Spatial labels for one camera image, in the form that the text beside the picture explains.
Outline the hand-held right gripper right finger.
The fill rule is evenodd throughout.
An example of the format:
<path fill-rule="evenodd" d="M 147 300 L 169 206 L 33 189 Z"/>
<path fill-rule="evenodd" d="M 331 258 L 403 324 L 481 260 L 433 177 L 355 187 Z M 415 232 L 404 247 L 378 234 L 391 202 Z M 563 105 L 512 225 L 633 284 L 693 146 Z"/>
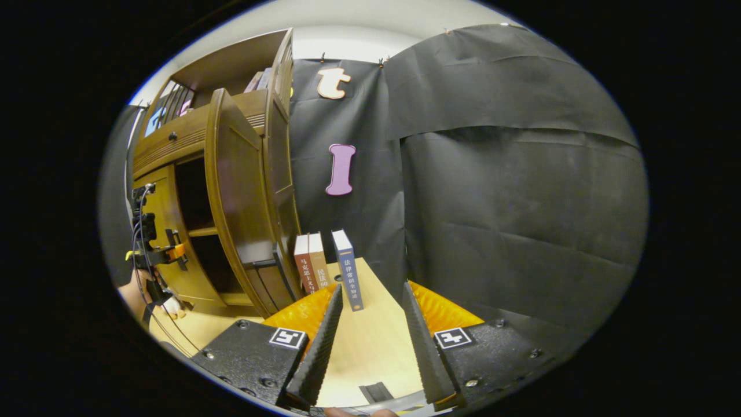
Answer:
<path fill-rule="evenodd" d="M 484 406 L 514 393 L 556 366 L 556 357 L 508 320 L 482 322 L 407 281 L 402 293 L 426 401 L 434 406 Z"/>

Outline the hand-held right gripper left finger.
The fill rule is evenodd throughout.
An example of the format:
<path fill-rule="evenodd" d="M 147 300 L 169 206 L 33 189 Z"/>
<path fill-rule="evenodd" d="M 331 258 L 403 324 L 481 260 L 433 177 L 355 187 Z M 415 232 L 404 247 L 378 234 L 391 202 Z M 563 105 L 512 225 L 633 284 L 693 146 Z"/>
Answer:
<path fill-rule="evenodd" d="M 342 286 L 323 288 L 274 315 L 273 325 L 236 320 L 192 360 L 251 398 L 314 407 L 342 311 Z"/>

